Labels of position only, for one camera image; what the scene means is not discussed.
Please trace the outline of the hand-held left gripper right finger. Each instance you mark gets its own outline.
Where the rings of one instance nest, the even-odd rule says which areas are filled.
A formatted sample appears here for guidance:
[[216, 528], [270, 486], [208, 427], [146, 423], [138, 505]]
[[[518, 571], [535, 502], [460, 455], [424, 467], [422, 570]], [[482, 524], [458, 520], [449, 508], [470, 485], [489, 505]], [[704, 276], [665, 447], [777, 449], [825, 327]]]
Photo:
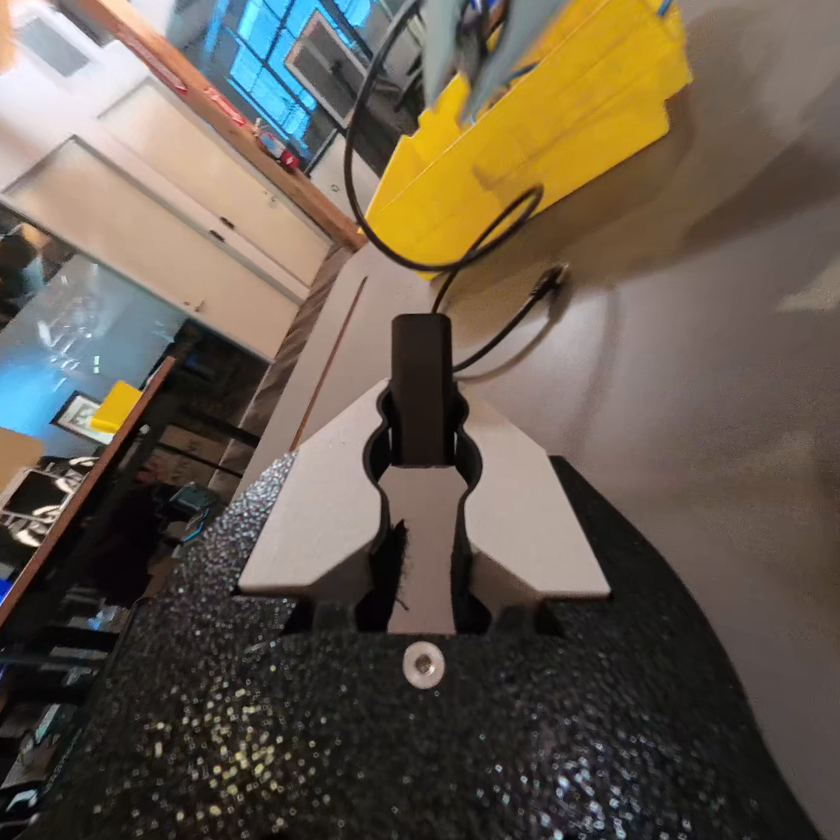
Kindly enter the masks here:
[[456, 468], [467, 484], [462, 524], [467, 593], [489, 610], [604, 600], [612, 589], [547, 452], [478, 395], [459, 392], [465, 419]]

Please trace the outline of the yellow plastic bin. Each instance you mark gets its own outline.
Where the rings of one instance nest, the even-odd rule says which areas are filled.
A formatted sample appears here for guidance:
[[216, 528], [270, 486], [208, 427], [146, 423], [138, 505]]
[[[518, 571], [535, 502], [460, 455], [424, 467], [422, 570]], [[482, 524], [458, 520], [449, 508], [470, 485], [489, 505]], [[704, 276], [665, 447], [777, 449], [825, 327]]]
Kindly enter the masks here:
[[461, 257], [528, 189], [540, 212], [666, 136], [666, 102], [692, 81], [675, 2], [572, 2], [529, 64], [470, 126], [454, 78], [400, 139], [365, 216], [391, 250]]

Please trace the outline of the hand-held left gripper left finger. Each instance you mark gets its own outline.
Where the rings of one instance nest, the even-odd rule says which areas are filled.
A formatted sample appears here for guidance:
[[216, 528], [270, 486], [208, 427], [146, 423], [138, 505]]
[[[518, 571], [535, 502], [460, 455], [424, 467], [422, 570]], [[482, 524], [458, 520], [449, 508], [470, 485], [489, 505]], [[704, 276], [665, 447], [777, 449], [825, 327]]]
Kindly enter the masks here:
[[245, 595], [391, 613], [403, 565], [381, 486], [392, 466], [391, 383], [376, 383], [293, 454], [238, 579]]

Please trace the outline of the wooden beam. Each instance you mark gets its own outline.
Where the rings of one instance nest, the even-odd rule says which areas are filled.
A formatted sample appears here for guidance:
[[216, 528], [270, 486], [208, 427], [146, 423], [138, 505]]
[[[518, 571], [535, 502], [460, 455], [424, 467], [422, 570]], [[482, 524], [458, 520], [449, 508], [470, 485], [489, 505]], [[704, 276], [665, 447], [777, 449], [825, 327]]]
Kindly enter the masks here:
[[353, 252], [366, 245], [367, 239], [357, 223], [331, 203], [298, 167], [289, 167], [272, 157], [258, 139], [255, 125], [136, 6], [126, 1], [79, 1], [77, 5], [126, 46], [334, 242]]

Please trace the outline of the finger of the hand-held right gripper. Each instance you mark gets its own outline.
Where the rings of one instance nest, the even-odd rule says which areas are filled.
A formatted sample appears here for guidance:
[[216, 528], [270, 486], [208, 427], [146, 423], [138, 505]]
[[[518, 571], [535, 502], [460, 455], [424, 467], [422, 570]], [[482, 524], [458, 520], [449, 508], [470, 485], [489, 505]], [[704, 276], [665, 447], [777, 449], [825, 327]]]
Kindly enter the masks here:
[[474, 123], [493, 95], [504, 87], [543, 30], [549, 26], [547, 1], [504, 2], [493, 28], [480, 15], [469, 31], [462, 62], [469, 93], [461, 109], [461, 125]]
[[470, 26], [475, 7], [470, 1], [422, 2], [423, 97], [430, 109], [455, 75], [471, 81], [475, 43]]

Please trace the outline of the white wall cabinet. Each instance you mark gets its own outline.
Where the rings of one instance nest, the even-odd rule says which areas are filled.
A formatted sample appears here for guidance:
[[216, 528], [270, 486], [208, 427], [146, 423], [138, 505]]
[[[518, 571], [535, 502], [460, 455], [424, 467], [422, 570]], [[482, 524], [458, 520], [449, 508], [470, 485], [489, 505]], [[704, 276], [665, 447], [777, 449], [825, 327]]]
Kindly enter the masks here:
[[38, 224], [218, 332], [278, 330], [332, 240], [151, 75], [2, 78], [2, 190]]

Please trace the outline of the wooden side desk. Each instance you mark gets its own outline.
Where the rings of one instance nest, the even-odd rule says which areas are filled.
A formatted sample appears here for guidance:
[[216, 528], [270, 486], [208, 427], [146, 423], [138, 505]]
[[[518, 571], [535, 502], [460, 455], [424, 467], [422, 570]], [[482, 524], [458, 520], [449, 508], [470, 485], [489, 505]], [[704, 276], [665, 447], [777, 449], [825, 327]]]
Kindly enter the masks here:
[[155, 397], [161, 393], [175, 366], [176, 358], [174, 356], [164, 357], [163, 361], [150, 375], [140, 396], [131, 405], [130, 411], [125, 416], [111, 443], [102, 451], [101, 456], [80, 483], [79, 488], [59, 508], [55, 520], [50, 523], [45, 531], [42, 543], [17, 574], [17, 577], [14, 578], [2, 598], [2, 626], [10, 620], [27, 589], [42, 571], [49, 556], [56, 550], [56, 546], [65, 537], [73, 522], [79, 518], [81, 510], [88, 502], [93, 491], [102, 484], [109, 471], [120, 465], [129, 447], [139, 435], [141, 426], [146, 423], [146, 415], [150, 411]]

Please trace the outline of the framed black-and-white tag picture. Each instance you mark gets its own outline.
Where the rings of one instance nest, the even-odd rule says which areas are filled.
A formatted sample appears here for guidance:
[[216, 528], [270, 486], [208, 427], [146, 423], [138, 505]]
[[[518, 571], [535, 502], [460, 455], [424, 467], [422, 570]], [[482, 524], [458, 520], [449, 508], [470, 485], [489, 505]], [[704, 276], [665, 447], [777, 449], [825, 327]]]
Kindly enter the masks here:
[[91, 420], [100, 406], [99, 400], [74, 391], [49, 423], [79, 437], [99, 439], [101, 434], [92, 427]]

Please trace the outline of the grid window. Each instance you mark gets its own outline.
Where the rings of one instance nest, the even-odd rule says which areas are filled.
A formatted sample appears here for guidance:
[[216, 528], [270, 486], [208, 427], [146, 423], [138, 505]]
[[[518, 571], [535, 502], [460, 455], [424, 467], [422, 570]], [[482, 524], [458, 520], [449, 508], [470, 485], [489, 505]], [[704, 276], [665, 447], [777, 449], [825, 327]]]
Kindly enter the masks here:
[[248, 121], [267, 122], [309, 163], [339, 127], [286, 58], [314, 12], [363, 57], [371, 7], [363, 1], [176, 1], [165, 33]]

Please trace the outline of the framed grey monitor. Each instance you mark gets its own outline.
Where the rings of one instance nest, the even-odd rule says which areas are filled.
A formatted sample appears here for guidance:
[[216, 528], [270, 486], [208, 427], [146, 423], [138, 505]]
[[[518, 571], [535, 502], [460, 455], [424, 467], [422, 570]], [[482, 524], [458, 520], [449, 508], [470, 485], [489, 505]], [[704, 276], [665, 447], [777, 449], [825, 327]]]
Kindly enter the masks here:
[[310, 14], [283, 65], [346, 133], [366, 70], [318, 9]]

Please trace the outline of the small yellow bin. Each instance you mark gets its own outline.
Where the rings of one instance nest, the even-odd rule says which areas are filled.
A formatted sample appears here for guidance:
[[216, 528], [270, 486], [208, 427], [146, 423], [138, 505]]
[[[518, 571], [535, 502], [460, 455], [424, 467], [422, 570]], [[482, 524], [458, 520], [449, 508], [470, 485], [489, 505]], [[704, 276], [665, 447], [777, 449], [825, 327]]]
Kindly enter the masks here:
[[99, 444], [110, 445], [115, 434], [126, 423], [143, 391], [126, 381], [117, 381], [89, 421], [90, 430]]

